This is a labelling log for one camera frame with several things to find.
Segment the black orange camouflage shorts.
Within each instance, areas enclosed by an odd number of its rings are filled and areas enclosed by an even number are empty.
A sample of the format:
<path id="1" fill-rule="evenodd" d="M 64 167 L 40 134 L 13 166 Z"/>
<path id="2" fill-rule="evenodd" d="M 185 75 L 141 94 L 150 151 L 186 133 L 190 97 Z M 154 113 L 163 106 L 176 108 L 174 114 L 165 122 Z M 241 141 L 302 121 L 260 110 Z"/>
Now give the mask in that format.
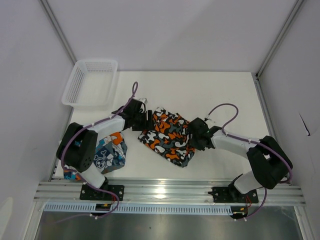
<path id="1" fill-rule="evenodd" d="M 172 164 L 187 167 L 196 152 L 188 145 L 192 137 L 188 132 L 190 122 L 179 113 L 171 113 L 162 107 L 153 112 L 152 120 L 154 129 L 142 131 L 139 142 Z"/>

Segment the blue orange patterned shorts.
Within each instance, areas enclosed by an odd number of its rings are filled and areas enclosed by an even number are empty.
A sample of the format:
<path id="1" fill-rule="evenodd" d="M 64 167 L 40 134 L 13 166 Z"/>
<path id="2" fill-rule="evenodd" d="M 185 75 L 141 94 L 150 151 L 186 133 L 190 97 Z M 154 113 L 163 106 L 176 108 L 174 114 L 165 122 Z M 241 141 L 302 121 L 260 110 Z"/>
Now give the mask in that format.
<path id="1" fill-rule="evenodd" d="M 125 166 L 128 147 L 121 132 L 100 139 L 95 149 L 93 163 L 105 175 Z"/>

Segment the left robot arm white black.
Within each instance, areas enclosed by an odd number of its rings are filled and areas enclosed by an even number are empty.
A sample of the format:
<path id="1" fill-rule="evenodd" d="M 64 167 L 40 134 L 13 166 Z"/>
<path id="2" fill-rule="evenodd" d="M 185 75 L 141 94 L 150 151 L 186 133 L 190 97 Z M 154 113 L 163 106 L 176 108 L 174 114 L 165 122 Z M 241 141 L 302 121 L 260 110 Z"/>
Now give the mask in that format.
<path id="1" fill-rule="evenodd" d="M 131 99 L 127 104 L 104 118 L 86 126 L 71 123 L 58 146 L 56 157 L 62 167 L 69 167 L 91 186 L 91 194 L 97 200 L 108 196 L 107 178 L 94 164 L 99 141 L 116 132 L 153 130 L 153 111 L 146 109 L 143 100 Z"/>

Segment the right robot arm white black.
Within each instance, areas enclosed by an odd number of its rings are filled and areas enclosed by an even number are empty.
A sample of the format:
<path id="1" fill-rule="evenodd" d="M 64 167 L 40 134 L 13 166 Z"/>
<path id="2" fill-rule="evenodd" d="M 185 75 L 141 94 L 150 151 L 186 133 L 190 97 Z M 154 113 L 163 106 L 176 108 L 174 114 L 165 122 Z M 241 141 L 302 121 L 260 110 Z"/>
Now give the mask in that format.
<path id="1" fill-rule="evenodd" d="M 248 160 L 251 171 L 239 175 L 228 185 L 228 196 L 234 202 L 241 201 L 252 190 L 272 190 L 292 173 L 292 162 L 271 136 L 245 138 L 219 126 L 208 127 L 198 117 L 187 125 L 187 131 L 190 134 L 188 144 L 197 150 L 220 149 Z"/>

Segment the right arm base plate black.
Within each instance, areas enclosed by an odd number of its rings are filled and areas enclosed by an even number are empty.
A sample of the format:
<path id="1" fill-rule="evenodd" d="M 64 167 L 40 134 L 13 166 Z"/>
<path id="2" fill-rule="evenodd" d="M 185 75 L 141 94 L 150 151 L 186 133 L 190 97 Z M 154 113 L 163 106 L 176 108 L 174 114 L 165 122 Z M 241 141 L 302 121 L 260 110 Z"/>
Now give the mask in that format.
<path id="1" fill-rule="evenodd" d="M 257 204 L 259 202 L 256 189 L 247 193 L 240 193 L 235 187 L 214 186 L 207 194 L 212 196 L 214 203 Z"/>

